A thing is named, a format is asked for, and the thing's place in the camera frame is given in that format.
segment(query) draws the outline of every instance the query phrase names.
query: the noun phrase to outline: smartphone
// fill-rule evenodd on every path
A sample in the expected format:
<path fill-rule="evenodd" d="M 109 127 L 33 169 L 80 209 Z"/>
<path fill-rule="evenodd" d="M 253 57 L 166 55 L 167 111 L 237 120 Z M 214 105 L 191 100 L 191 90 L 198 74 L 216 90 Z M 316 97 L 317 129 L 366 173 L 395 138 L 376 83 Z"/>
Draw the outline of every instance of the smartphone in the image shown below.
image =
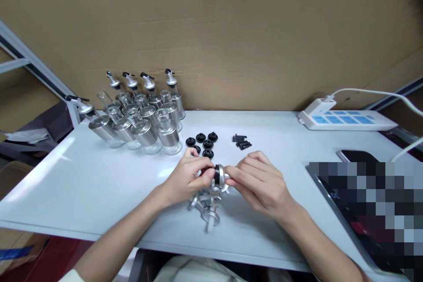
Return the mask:
<path fill-rule="evenodd" d="M 339 150 L 336 152 L 343 162 L 379 162 L 373 155 L 365 151 Z"/>

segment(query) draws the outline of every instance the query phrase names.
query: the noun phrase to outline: forearm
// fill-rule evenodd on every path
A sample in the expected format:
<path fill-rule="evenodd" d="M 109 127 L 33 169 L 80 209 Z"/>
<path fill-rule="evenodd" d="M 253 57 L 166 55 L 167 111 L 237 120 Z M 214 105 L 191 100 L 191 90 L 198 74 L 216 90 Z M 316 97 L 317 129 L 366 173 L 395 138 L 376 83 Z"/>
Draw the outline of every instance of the forearm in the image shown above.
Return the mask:
<path fill-rule="evenodd" d="M 281 226 L 296 242 L 319 279 L 323 282 L 363 280 L 355 263 L 321 231 L 299 204 L 295 214 L 290 223 Z"/>
<path fill-rule="evenodd" d="M 111 281 L 125 263 L 144 232 L 166 208 L 154 189 L 129 214 L 96 241 L 75 265 L 85 282 Z"/>

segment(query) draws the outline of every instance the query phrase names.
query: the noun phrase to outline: sleeve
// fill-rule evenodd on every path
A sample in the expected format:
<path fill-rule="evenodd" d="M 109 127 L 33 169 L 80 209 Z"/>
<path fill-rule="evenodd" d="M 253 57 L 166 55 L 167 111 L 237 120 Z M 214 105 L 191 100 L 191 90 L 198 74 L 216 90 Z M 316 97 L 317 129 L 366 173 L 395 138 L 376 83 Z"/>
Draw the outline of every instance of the sleeve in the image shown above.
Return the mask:
<path fill-rule="evenodd" d="M 75 269 L 70 270 L 59 282 L 84 282 Z"/>

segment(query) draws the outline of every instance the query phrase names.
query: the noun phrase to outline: oil dispenser bottle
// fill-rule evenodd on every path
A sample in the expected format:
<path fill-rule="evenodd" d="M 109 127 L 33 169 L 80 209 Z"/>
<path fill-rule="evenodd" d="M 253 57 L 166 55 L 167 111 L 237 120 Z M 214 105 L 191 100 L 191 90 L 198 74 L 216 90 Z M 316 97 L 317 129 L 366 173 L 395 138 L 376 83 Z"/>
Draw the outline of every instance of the oil dispenser bottle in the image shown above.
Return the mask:
<path fill-rule="evenodd" d="M 153 155 L 162 149 L 162 143 L 156 130 L 149 120 L 141 117 L 138 110 L 129 111 L 126 117 L 132 123 L 132 134 L 141 143 L 146 154 Z"/>
<path fill-rule="evenodd" d="M 99 115 L 93 105 L 83 102 L 89 101 L 89 99 L 79 98 L 76 96 L 66 96 L 66 100 L 76 103 L 78 113 L 89 120 L 89 129 L 102 138 L 108 147 L 118 148 L 124 144 L 123 140 L 113 130 L 110 118 Z"/>
<path fill-rule="evenodd" d="M 154 79 L 154 77 L 151 77 L 146 73 L 141 73 L 141 77 L 145 79 L 144 87 L 148 91 L 148 103 L 156 107 L 156 109 L 160 109 L 163 102 L 160 95 L 156 92 L 156 83 L 150 80 Z"/>
<path fill-rule="evenodd" d="M 169 68 L 166 68 L 164 71 L 166 75 L 169 76 L 169 79 L 166 81 L 166 84 L 169 86 L 169 90 L 171 91 L 172 101 L 177 105 L 179 111 L 179 118 L 182 120 L 185 118 L 185 109 L 182 105 L 182 94 L 178 92 L 178 88 L 176 88 L 176 83 L 178 82 L 173 75 L 175 74 Z"/>
<path fill-rule="evenodd" d="M 162 90 L 160 96 L 163 101 L 162 108 L 166 109 L 170 118 L 175 121 L 178 132 L 182 130 L 182 122 L 179 118 L 178 106 L 172 101 L 171 92 L 169 90 Z"/>
<path fill-rule="evenodd" d="M 118 100 L 119 99 L 119 94 L 125 92 L 125 90 L 122 88 L 122 83 L 115 79 L 111 73 L 111 71 L 107 72 L 107 77 L 109 77 L 111 83 L 110 83 L 110 87 L 112 87 L 115 91 L 116 91 L 116 97 L 115 99 Z"/>
<path fill-rule="evenodd" d="M 169 117 L 166 109 L 157 110 L 156 116 L 159 121 L 156 130 L 163 144 L 163 152 L 167 155 L 175 155 L 182 149 L 182 142 L 179 140 L 176 124 Z"/>
<path fill-rule="evenodd" d="M 122 104 L 122 112 L 124 114 L 126 114 L 129 110 L 137 110 L 139 108 L 138 104 L 133 101 L 129 92 L 120 93 L 119 101 Z"/>
<path fill-rule="evenodd" d="M 135 75 L 132 75 L 132 74 L 127 73 L 127 72 L 123 72 L 122 76 L 126 77 L 126 79 L 128 80 L 128 82 L 126 83 L 126 86 L 130 89 L 131 93 L 134 96 L 142 93 L 138 88 L 138 82 L 135 79 L 131 78 L 131 76 L 135 76 Z"/>
<path fill-rule="evenodd" d="M 137 95 L 137 103 L 140 106 L 140 115 L 142 118 L 150 120 L 153 129 L 156 130 L 157 125 L 159 122 L 157 121 L 157 117 L 155 115 L 156 113 L 156 107 L 150 105 L 147 101 L 147 96 L 144 94 Z"/>
<path fill-rule="evenodd" d="M 100 99 L 100 101 L 103 103 L 104 108 L 103 111 L 106 111 L 107 108 L 111 107 L 111 106 L 118 106 L 121 107 L 122 105 L 120 104 L 119 101 L 113 101 L 109 94 L 105 91 L 99 92 L 97 94 L 98 99 Z"/>
<path fill-rule="evenodd" d="M 111 106 L 106 109 L 106 114 L 113 120 L 111 127 L 125 142 L 129 150 L 136 150 L 141 147 L 141 143 L 135 138 L 131 132 L 131 122 L 126 119 L 119 107 Z"/>

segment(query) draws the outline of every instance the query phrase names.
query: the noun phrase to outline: pixelated screen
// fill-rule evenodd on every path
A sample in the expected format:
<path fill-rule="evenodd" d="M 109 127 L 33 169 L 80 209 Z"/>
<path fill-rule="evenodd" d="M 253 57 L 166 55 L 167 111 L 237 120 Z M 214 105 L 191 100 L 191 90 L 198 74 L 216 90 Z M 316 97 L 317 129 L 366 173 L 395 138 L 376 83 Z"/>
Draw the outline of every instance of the pixelated screen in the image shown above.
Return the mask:
<path fill-rule="evenodd" d="M 308 170 L 381 270 L 423 281 L 423 163 L 310 163 Z"/>

